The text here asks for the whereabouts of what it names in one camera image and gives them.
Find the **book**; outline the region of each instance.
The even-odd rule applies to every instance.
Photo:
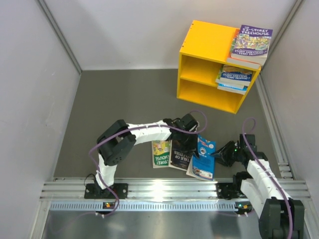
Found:
[[[153,168],[168,167],[171,141],[152,141]]]
[[[197,147],[199,157],[192,156],[186,174],[200,180],[213,181],[215,158],[211,154],[215,152],[216,142],[199,135]]]
[[[250,62],[250,61],[244,61],[244,60],[241,60],[241,59],[232,58],[231,54],[232,54],[232,52],[233,52],[233,50],[235,48],[235,44],[236,44],[236,40],[237,40],[239,31],[240,31],[239,29],[235,30],[235,34],[234,34],[233,40],[232,40],[231,45],[229,47],[229,53],[228,53],[226,62],[232,63],[232,64],[236,64],[236,65],[240,65],[240,66],[249,67],[249,68],[252,68],[252,69],[259,69],[260,65],[257,64],[257,63]]]
[[[225,82],[221,81],[220,79],[216,79],[216,83],[225,84]],[[245,87],[243,85],[237,85],[234,83],[227,83],[227,84],[231,87],[235,87],[235,88],[239,88],[239,89],[243,89]]]
[[[241,25],[231,58],[264,65],[273,31]]]
[[[172,140],[170,151],[171,151],[171,154],[170,154],[168,166],[171,168],[187,171],[187,168],[193,153],[182,152],[181,145],[177,140]]]
[[[243,89],[243,86],[250,85],[252,78],[253,72],[251,70],[224,65],[219,81],[222,84],[239,85],[238,88]]]
[[[240,88],[232,87],[232,86],[227,85],[227,84],[218,84],[217,88],[219,90],[229,91],[229,92],[242,94],[242,95],[246,94],[246,92],[247,92],[247,86],[244,86],[243,89],[240,89]]]
[[[219,72],[218,72],[218,75],[217,75],[217,78],[216,78],[216,80],[215,80],[215,82],[220,83],[220,84],[224,84],[224,83],[225,83],[225,82],[223,82],[223,81],[220,80],[221,74],[223,73],[223,67],[224,67],[224,65],[222,65],[222,66],[220,67]],[[242,88],[242,89],[244,88],[243,85],[238,85],[238,84],[236,84],[236,83],[228,83],[228,85],[230,85],[230,86],[232,86],[232,87],[236,87],[236,88]]]

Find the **gray mat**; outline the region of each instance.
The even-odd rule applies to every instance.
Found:
[[[88,151],[96,139],[116,120],[127,123],[149,123],[164,118],[182,117],[191,110],[203,111],[208,127],[202,134],[222,147],[237,140],[245,118],[255,117],[256,142],[277,177],[277,161],[255,86],[236,115],[200,106],[176,98],[177,70],[114,70],[84,71],[79,83],[66,129],[55,177],[85,177],[95,172]],[[204,124],[201,115],[194,114]],[[215,177],[229,178],[244,167],[235,163],[231,168],[216,164]],[[136,145],[126,160],[118,165],[118,178],[184,178],[184,171],[173,168],[153,169],[151,143]]]

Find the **book cover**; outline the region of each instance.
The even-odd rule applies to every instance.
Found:
[[[153,168],[168,167],[171,141],[152,141]]]
[[[243,89],[237,88],[237,87],[233,87],[231,85],[227,85],[227,84],[218,84],[217,87],[219,90],[223,90],[223,91],[229,91],[229,92],[233,92],[233,93],[237,93],[237,94],[246,94],[247,91],[247,86],[245,86]]]
[[[215,158],[211,156],[215,152],[216,142],[209,141],[198,136],[198,154],[193,156],[187,169],[187,175],[206,181],[212,181],[215,169]]]
[[[238,85],[249,86],[253,77],[253,72],[247,69],[235,66],[224,65],[220,81],[225,83],[234,83]]]
[[[242,25],[232,53],[242,56],[267,55],[273,31]]]
[[[180,143],[177,140],[171,142],[171,154],[168,166],[171,168],[187,171],[192,152],[182,152]]]

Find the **wall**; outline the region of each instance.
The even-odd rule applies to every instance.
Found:
[[[78,85],[35,0],[0,1],[0,238],[27,238]]]
[[[177,68],[192,20],[272,28],[292,0],[46,0],[83,70]]]
[[[319,1],[306,0],[263,70],[297,177],[319,212]]]

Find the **yellow bookshelf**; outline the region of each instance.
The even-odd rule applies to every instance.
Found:
[[[226,62],[236,28],[202,21],[193,21],[179,52],[177,98],[237,113],[260,69]],[[253,71],[245,95],[217,89],[215,82],[222,64]]]

